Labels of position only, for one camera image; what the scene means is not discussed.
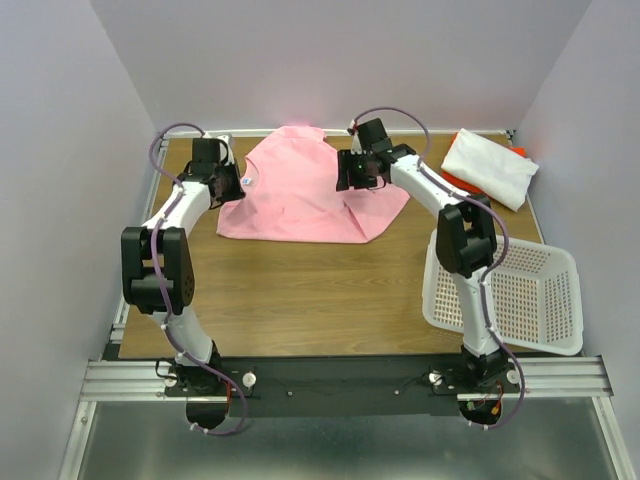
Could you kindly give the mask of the pink t shirt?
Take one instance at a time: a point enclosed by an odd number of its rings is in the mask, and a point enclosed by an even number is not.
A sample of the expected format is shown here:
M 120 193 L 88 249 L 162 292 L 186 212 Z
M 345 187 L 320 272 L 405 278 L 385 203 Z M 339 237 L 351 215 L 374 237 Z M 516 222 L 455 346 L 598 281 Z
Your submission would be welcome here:
M 244 199 L 222 206 L 216 233 L 230 239 L 365 244 L 402 211 L 393 186 L 336 190 L 337 150 L 322 129 L 283 126 L 245 157 Z

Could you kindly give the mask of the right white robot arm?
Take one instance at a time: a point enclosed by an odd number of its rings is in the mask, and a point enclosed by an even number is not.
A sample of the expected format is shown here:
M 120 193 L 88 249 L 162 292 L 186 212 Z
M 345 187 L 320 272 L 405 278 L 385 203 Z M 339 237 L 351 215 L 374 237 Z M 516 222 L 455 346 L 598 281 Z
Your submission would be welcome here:
M 465 194 L 436 174 L 415 150 L 395 145 L 376 118 L 348 127 L 352 146 L 337 154 L 336 189 L 394 185 L 437 220 L 435 252 L 456 286 L 463 320 L 462 384 L 480 392 L 508 365 L 495 329 L 491 270 L 497 240 L 490 201 Z

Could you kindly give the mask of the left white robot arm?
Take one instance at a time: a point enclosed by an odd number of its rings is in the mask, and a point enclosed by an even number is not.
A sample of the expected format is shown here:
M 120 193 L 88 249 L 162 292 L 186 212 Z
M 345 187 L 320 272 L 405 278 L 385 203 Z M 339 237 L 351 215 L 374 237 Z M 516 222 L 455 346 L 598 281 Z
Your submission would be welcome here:
M 178 175 L 158 162 L 158 135 L 149 161 L 171 182 L 171 193 L 155 215 L 121 234 L 122 288 L 126 303 L 160 327 L 175 363 L 189 368 L 187 382 L 201 395 L 234 382 L 221 371 L 214 340 L 204 332 L 192 306 L 196 290 L 189 235 L 201 217 L 245 197 L 231 136 L 202 134 L 192 140 L 191 159 Z

